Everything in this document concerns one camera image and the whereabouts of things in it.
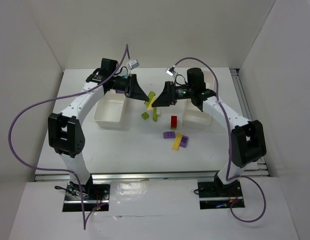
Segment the lime and white lego base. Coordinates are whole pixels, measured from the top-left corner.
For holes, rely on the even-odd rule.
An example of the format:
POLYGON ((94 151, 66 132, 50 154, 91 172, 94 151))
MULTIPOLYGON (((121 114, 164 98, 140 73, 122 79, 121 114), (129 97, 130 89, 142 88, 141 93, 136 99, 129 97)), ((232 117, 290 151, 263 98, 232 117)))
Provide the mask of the lime and white lego base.
POLYGON ((158 107, 153 108, 152 119, 154 122, 158 121, 158 118, 162 115, 161 110, 158 107))

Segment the yellow lego plate piece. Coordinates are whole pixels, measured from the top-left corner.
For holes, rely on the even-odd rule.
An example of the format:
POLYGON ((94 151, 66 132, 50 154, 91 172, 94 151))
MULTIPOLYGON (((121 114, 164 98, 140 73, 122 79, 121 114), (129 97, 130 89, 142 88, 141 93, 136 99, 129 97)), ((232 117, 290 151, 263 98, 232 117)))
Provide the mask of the yellow lego plate piece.
POLYGON ((151 100, 150 100, 150 102, 149 102, 149 104, 147 105, 147 110, 148 111, 150 111, 153 107, 152 107, 152 104, 153 104, 153 102, 156 100, 156 97, 154 96, 151 100))

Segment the small lime green lego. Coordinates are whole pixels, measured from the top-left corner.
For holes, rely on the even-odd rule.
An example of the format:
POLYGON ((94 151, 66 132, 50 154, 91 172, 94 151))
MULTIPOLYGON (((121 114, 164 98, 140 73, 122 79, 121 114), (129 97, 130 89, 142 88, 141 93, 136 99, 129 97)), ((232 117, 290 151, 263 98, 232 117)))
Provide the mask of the small lime green lego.
POLYGON ((148 114, 147 112, 144 112, 144 113, 141 114, 141 117, 142 117, 144 120, 146 120, 146 119, 148 119, 150 116, 149 116, 149 114, 148 114))

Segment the purple rounded lego block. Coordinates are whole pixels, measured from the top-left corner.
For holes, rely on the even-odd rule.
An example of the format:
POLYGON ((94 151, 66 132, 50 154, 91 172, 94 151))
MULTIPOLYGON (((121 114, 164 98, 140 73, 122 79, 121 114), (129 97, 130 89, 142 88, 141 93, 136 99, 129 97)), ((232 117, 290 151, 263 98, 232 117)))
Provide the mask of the purple rounded lego block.
POLYGON ((120 90, 116 90, 115 93, 117 93, 117 94, 124 94, 125 92, 124 91, 120 91, 120 90))

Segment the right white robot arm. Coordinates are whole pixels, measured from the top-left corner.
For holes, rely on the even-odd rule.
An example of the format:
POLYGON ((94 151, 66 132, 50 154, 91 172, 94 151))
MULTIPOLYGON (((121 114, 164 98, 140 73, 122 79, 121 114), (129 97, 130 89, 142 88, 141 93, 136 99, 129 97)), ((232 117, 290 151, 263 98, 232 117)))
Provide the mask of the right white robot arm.
POLYGON ((248 164, 256 162, 266 153, 263 125, 251 121, 230 108, 216 91, 206 87, 204 73, 200 68, 190 68, 186 72, 185 84, 166 81, 153 107, 169 107, 178 100, 189 99, 201 112, 208 114, 228 133, 228 161, 214 175, 212 190, 216 193, 228 192, 235 185, 248 164))

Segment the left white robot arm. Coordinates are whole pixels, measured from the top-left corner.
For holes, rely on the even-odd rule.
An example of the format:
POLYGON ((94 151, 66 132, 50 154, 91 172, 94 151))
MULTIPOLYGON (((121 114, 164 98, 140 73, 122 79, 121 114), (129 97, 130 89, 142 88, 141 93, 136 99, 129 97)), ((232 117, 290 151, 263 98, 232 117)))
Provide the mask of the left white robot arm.
POLYGON ((149 100, 138 84, 137 75, 118 76, 119 66, 116 60, 103 58, 100 68, 86 79, 81 94, 60 113, 51 113, 48 117, 49 146, 59 154, 70 171, 71 187, 88 195, 93 193, 94 187, 82 153, 86 143, 82 124, 86 116, 110 90, 122 91, 131 99, 149 100))

